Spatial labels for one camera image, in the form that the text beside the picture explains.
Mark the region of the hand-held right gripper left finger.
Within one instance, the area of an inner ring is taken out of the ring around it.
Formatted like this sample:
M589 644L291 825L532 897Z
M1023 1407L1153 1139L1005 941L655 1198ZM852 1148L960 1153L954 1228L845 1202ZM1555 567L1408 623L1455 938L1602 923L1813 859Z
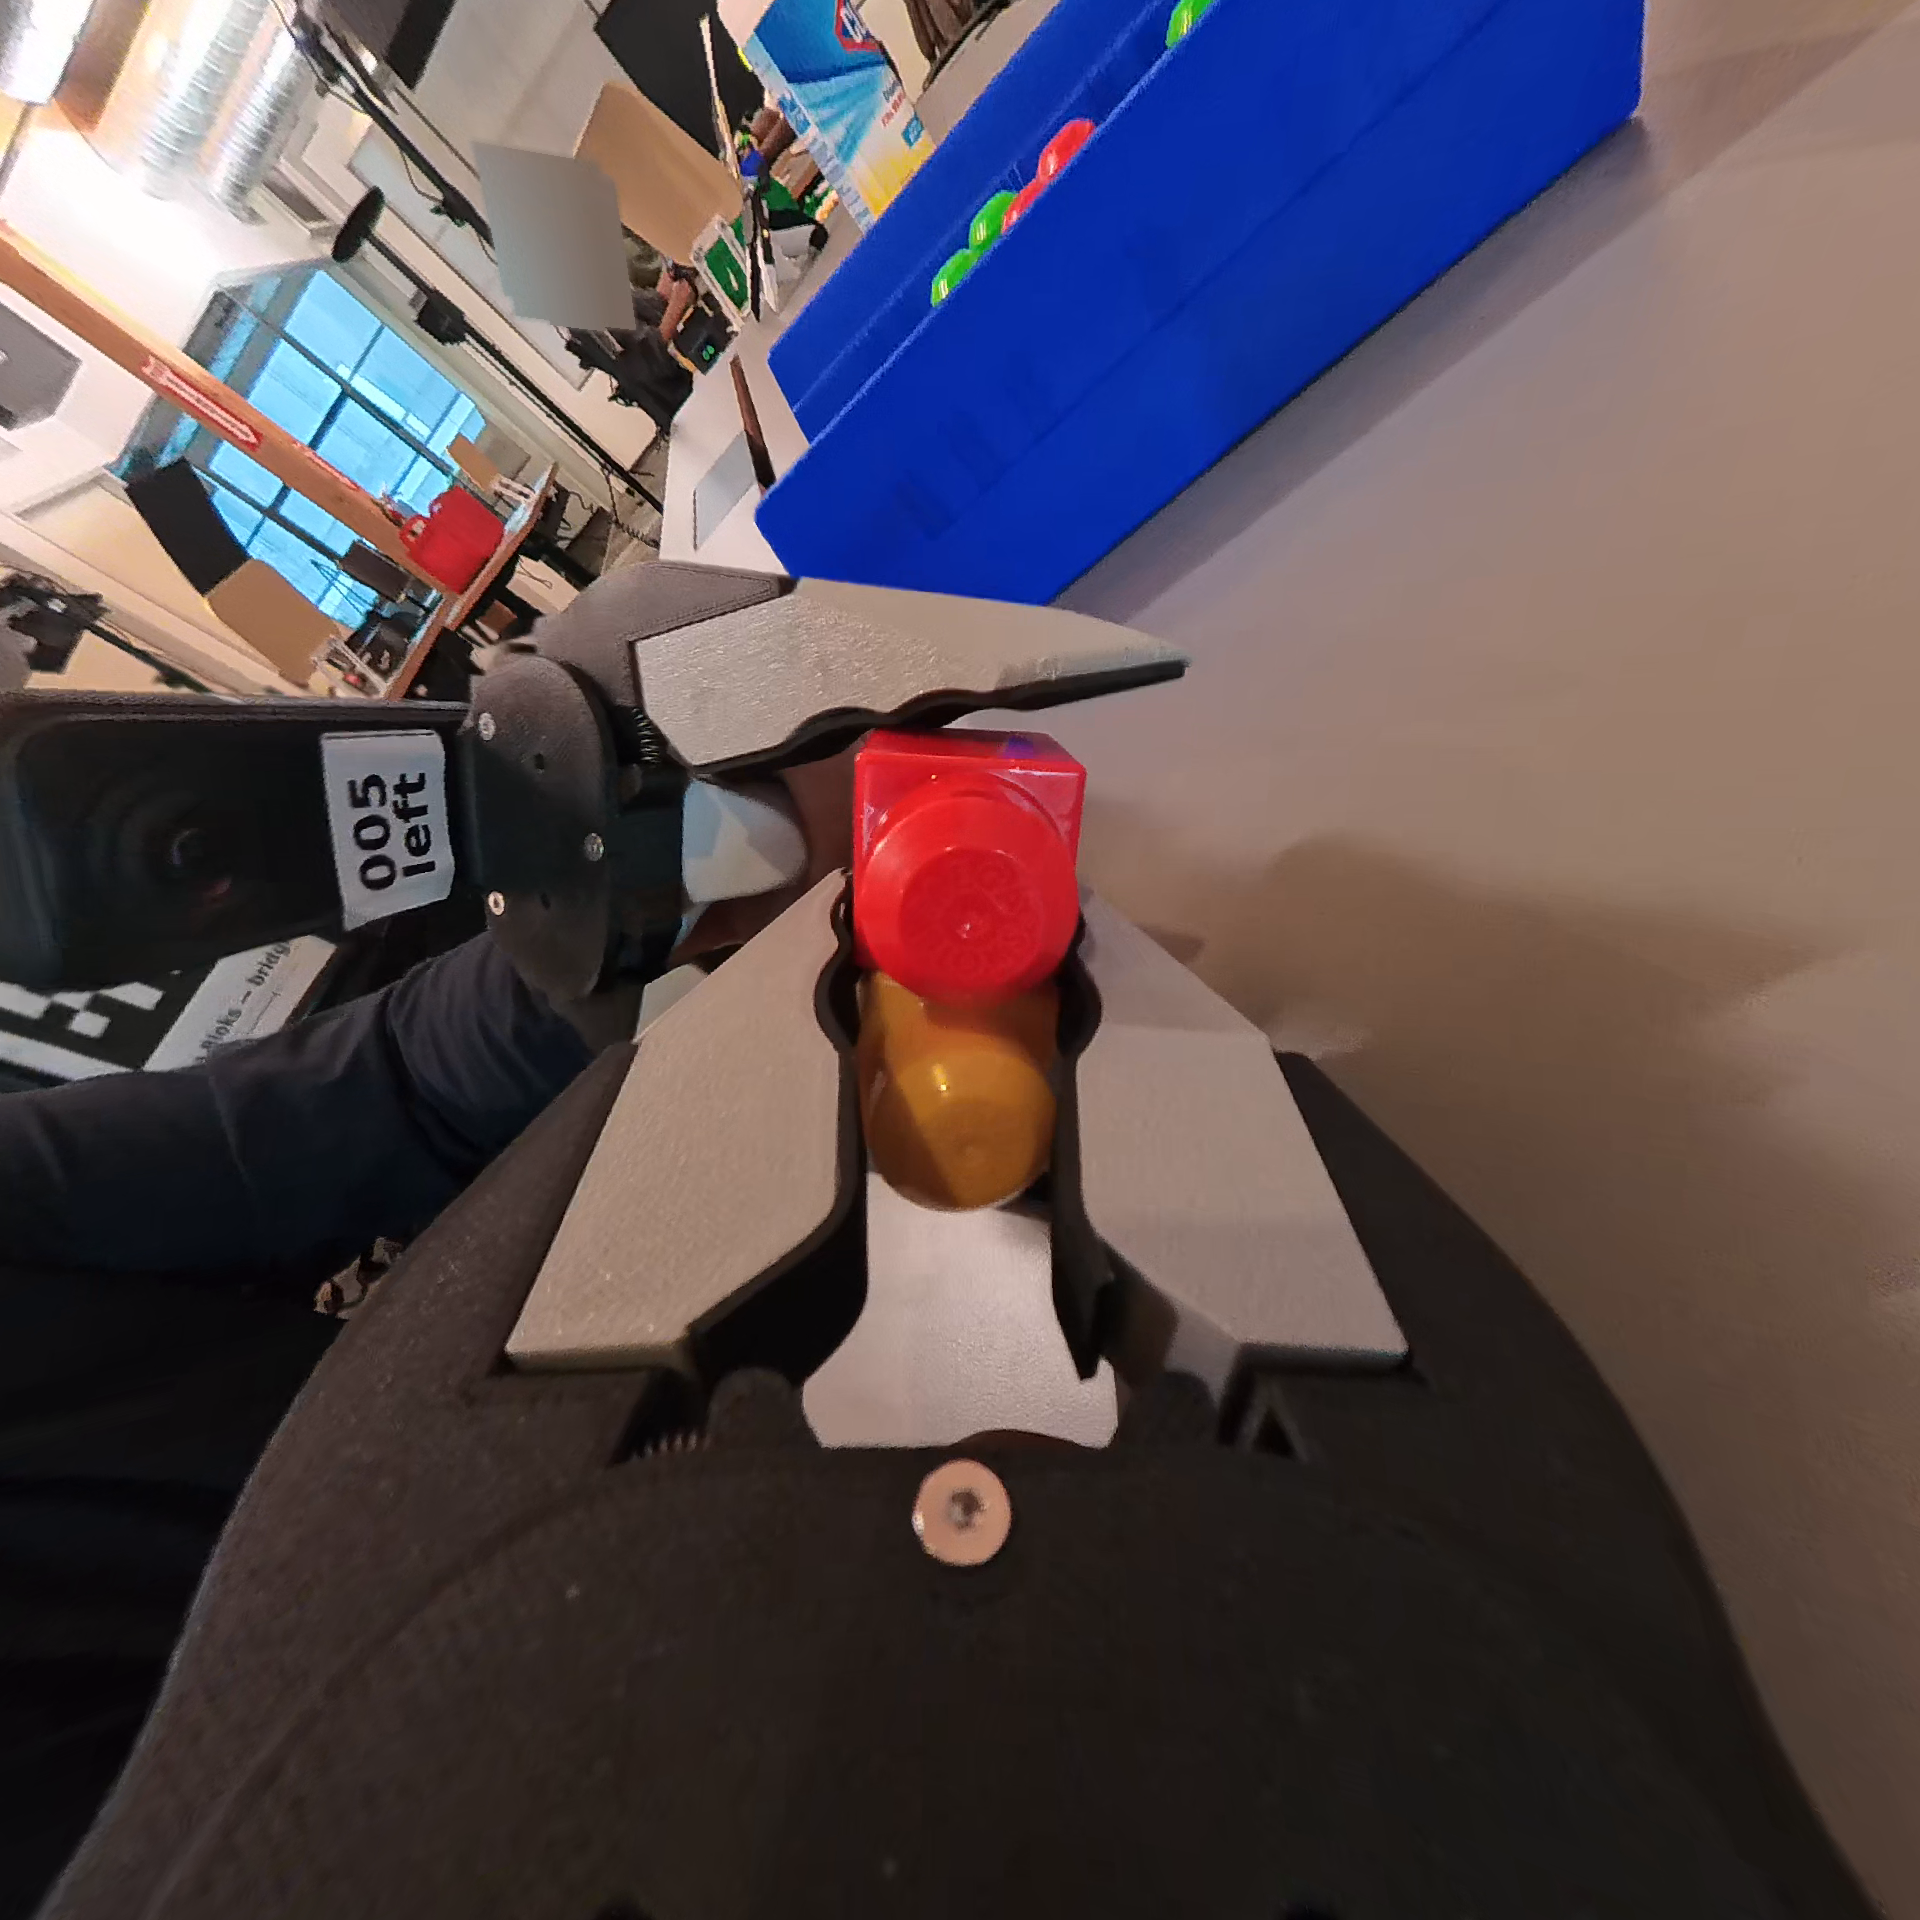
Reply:
M523 1374L664 1365L842 1225L861 1181L832 874L640 1033L507 1339Z

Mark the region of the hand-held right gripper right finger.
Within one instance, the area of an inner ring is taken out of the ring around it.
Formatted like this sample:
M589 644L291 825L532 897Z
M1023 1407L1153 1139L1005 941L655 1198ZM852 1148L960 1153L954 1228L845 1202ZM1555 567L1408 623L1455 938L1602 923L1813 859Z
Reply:
M1055 1311L1082 1375L1381 1374L1408 1337L1266 1033L1084 892L1063 972Z

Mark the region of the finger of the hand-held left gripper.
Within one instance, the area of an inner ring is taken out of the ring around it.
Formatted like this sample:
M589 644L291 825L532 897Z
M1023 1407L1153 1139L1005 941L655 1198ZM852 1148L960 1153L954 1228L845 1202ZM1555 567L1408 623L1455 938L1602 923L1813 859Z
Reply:
M697 777L781 772L875 729L941 729L1178 681L1185 647L1067 609L802 581L632 644L637 705Z
M691 782L681 803L687 910L786 897L810 875L801 803L786 779Z

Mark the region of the red single-stud block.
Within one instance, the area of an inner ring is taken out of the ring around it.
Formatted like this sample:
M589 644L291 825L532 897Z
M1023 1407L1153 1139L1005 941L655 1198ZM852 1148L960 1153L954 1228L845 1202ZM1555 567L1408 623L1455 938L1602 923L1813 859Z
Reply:
M1082 919L1089 767L1044 733L880 729L855 756L857 962L948 1005L1050 981Z

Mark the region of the yellow single-stud block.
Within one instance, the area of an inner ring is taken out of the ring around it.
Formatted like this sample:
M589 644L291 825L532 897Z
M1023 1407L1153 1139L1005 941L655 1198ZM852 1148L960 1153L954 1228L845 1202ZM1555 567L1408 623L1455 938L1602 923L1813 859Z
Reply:
M1050 1173L1059 1131L1060 989L996 1003L860 983L860 1125L877 1175L940 1212L992 1209Z

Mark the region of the blue plastic bin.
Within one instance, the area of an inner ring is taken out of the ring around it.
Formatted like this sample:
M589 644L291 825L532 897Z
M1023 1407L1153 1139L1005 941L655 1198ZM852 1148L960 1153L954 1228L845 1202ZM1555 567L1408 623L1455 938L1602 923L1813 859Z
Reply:
M1642 100L1635 2L1220 2L1168 51L1171 12L1052 6L785 327L785 571L1048 603Z

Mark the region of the person's left forearm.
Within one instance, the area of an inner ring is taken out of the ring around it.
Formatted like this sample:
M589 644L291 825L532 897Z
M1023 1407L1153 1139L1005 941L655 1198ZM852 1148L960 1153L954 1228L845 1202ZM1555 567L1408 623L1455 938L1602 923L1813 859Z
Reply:
M640 999L555 1003L480 934L203 1063L8 1094L4 1343L89 1281L288 1281L420 1233Z

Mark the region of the red container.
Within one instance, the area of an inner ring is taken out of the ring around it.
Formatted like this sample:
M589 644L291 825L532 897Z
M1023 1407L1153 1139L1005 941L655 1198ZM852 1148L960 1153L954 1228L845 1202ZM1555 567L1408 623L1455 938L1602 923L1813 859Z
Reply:
M399 535L417 569L449 595L464 593L491 562L507 524L469 487L449 487L399 522Z

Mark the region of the large window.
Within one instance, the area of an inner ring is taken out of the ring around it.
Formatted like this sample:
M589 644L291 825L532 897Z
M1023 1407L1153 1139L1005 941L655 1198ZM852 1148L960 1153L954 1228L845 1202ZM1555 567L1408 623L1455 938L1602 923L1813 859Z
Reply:
M403 517L459 483L457 439L475 441L473 395L323 268L292 268L211 294L186 353L338 474ZM373 589L345 571L353 532L171 402L151 401L117 481L187 461L252 559L266 559L321 612L359 623Z

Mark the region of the red two-stud block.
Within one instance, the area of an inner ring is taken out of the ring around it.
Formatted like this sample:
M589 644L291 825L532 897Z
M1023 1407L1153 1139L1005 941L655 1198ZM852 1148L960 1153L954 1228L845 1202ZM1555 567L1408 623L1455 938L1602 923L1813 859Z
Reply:
M1033 177L1005 202L1005 207L1000 215L996 234L1009 234L1032 211L1041 193L1052 186L1052 180L1076 153L1085 149L1096 130L1098 121L1085 115L1079 115L1055 130L1052 140L1041 151Z

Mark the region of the blue white wipes canister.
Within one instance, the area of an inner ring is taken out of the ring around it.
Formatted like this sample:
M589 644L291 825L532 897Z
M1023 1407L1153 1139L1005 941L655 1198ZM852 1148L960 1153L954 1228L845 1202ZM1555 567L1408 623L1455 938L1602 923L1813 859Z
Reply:
M756 2L722 4L722 15L855 228L873 231L935 142L861 6Z

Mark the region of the person's dark clothing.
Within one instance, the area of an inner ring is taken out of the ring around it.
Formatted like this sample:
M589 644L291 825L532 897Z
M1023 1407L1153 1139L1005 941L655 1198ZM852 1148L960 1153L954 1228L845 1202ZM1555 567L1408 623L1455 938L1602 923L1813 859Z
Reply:
M420 1628L512 1515L475 1387L523 1297L4 1276L4 1916L523 1916Z

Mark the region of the silver ventilation duct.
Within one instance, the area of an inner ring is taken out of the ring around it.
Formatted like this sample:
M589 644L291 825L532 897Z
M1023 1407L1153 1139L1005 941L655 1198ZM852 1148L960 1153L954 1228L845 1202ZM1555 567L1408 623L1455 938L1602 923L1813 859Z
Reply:
M159 199L189 187L244 61L252 20L252 4L183 4L170 39L153 46L159 74L137 161L144 187Z
M203 199L243 223L258 223L256 199L317 91L300 4L264 4L203 147Z

